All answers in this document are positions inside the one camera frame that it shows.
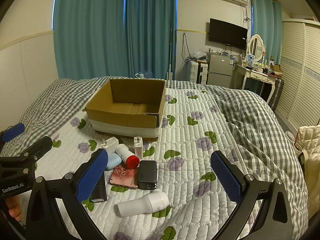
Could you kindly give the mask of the person's hand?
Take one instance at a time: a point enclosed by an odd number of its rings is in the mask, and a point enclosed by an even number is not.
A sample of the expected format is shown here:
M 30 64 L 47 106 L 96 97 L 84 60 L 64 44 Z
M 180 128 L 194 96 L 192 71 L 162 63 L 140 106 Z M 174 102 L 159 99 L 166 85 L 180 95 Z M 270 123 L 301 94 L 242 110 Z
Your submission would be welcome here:
M 22 209 L 20 205 L 20 197 L 13 196 L 5 199 L 5 204 L 9 209 L 9 215 L 16 221 L 20 222 L 22 220 Z

